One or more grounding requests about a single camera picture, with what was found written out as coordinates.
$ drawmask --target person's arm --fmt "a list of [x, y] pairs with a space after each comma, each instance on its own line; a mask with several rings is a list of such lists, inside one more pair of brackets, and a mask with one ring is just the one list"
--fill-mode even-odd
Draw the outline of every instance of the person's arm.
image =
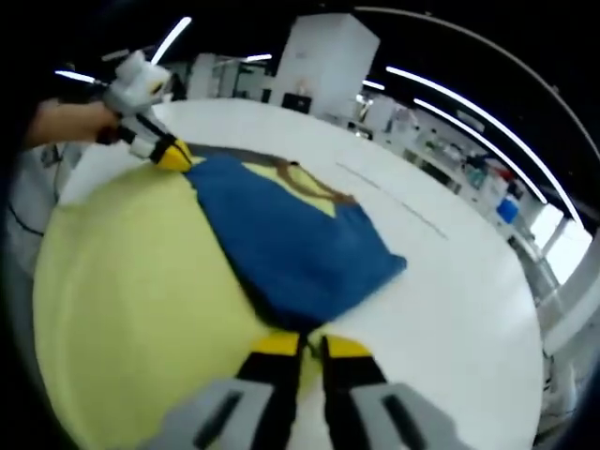
[[117, 116], [100, 101], [86, 105], [45, 101], [37, 107], [25, 135], [25, 148], [44, 143], [94, 142], [105, 129], [118, 127]]

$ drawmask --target ceiling light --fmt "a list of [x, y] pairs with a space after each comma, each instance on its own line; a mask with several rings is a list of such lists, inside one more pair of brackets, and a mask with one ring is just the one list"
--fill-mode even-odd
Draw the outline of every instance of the ceiling light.
[[85, 82], [90, 84], [94, 84], [96, 82], [96, 79], [94, 77], [90, 77], [89, 75], [82, 75], [81, 73], [73, 72], [71, 70], [55, 70], [54, 73], [62, 77], [70, 78], [71, 80], [77, 80], [78, 82]]
[[152, 64], [157, 64], [158, 61], [160, 61], [162, 55], [165, 54], [169, 47], [171, 47], [171, 44], [173, 44], [177, 37], [181, 35], [182, 31], [184, 31], [190, 23], [191, 17], [184, 17], [181, 21], [179, 21], [173, 30], [171, 30], [171, 33], [169, 33], [169, 35], [165, 37], [165, 40], [162, 41], [162, 44], [160, 44], [160, 47], [158, 47], [157, 52], [154, 53], [154, 56], [150, 60]]
[[379, 89], [380, 91], [385, 90], [385, 86], [383, 84], [379, 84], [378, 82], [370, 82], [369, 80], [364, 80], [363, 84], [368, 87], [372, 87], [373, 89]]
[[248, 58], [246, 58], [244, 60], [245, 63], [253, 63], [254, 61], [264, 61], [267, 59], [271, 59], [273, 57], [272, 54], [267, 53], [267, 54], [255, 54], [253, 56], [249, 56]]
[[463, 124], [462, 122], [460, 122], [458, 119], [456, 119], [456, 117], [453, 117], [452, 115], [448, 114], [447, 112], [437, 109], [435, 106], [430, 105], [429, 103], [421, 100], [420, 98], [415, 98], [414, 103], [416, 103], [419, 106], [422, 106], [423, 108], [426, 108], [426, 109], [432, 111], [433, 113], [438, 114], [440, 117], [443, 117], [448, 122], [451, 122], [452, 124], [456, 125], [460, 129], [463, 129], [464, 131], [469, 133], [477, 141], [479, 141], [480, 143], [485, 145], [489, 150], [491, 150], [496, 155], [498, 155], [498, 157], [500, 157], [500, 159], [502, 161], [504, 161], [508, 167], [510, 167], [513, 171], [515, 171], [515, 173], [525, 182], [525, 184], [529, 187], [529, 189], [532, 190], [532, 192], [535, 194], [535, 196], [538, 199], [540, 199], [540, 202], [542, 202], [544, 204], [548, 203], [548, 200], [546, 200], [546, 197], [544, 196], [544, 194], [542, 194], [540, 189], [533, 183], [533, 181], [517, 166], [517, 164], [515, 164], [507, 155], [505, 155], [496, 145], [494, 145], [493, 143], [488, 141], [486, 138], [484, 138], [481, 134], [479, 134], [477, 131], [475, 131], [471, 127], [468, 127], [465, 124]]
[[577, 224], [579, 224], [580, 226], [583, 226], [583, 224], [581, 223], [581, 218], [579, 217], [578, 211], [573, 205], [573, 202], [571, 202], [571, 199], [569, 199], [569, 196], [566, 194], [563, 187], [556, 179], [556, 177], [552, 174], [548, 166], [544, 164], [544, 162], [533, 152], [533, 150], [524, 141], [522, 141], [515, 133], [508, 129], [508, 127], [506, 127], [502, 122], [500, 122], [488, 112], [482, 110], [480, 107], [478, 107], [465, 97], [457, 94], [454, 91], [451, 91], [446, 87], [437, 84], [436, 82], [432, 82], [423, 77], [419, 77], [418, 75], [414, 75], [411, 72], [407, 72], [406, 70], [401, 70], [399, 68], [388, 66], [385, 69], [390, 73], [394, 73], [395, 75], [399, 75], [400, 77], [408, 78], [409, 80], [413, 80], [414, 82], [424, 84], [425, 86], [430, 87], [431, 89], [434, 89], [441, 94], [449, 96], [450, 98], [456, 100], [458, 103], [461, 103], [462, 105], [466, 106], [470, 110], [478, 113], [486, 120], [488, 120], [490, 124], [495, 126], [502, 133], [504, 133], [513, 143], [515, 143], [521, 150], [523, 150], [523, 152], [525, 152], [525, 154], [529, 158], [532, 159], [533, 163], [542, 171], [542, 173], [546, 176], [550, 184], [557, 190], [559, 196], [561, 197], [562, 201], [569, 210], [569, 213], [571, 213], [571, 216], [573, 217], [575, 222], [577, 222]]
[[130, 54], [129, 49], [117, 50], [116, 52], [110, 52], [102, 56], [100, 59], [104, 62], [112, 61], [113, 59], [123, 58]]

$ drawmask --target folded cloth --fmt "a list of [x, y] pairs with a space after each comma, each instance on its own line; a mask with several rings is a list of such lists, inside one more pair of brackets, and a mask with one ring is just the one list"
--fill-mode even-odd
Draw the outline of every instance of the folded cloth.
[[[288, 166], [282, 177], [306, 193], [291, 168], [301, 170]], [[332, 217], [228, 156], [209, 157], [186, 177], [255, 307], [279, 327], [317, 328], [406, 268], [352, 197], [315, 194], [334, 203]]]

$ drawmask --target round table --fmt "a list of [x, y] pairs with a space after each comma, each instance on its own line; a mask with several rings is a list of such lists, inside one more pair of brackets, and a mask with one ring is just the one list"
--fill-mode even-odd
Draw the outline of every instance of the round table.
[[[364, 343], [389, 381], [449, 414], [471, 447], [532, 447], [543, 390], [532, 294], [513, 250], [468, 204], [379, 145], [311, 116], [240, 99], [155, 110], [188, 142], [297, 160], [351, 193], [409, 267], [330, 331]], [[140, 164], [123, 144], [93, 146], [60, 203], [79, 202]], [[331, 448], [319, 385], [298, 407], [289, 448]]]

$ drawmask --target window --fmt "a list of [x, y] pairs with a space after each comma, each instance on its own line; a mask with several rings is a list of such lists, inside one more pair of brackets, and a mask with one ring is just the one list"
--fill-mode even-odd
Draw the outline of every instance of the window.
[[569, 220], [561, 237], [546, 256], [559, 283], [564, 284], [575, 271], [591, 242], [592, 235]]
[[532, 233], [535, 240], [535, 244], [540, 248], [544, 246], [554, 234], [556, 227], [561, 223], [563, 218], [563, 212], [560, 211], [556, 206], [548, 203], [542, 209], [537, 219], [532, 225]]

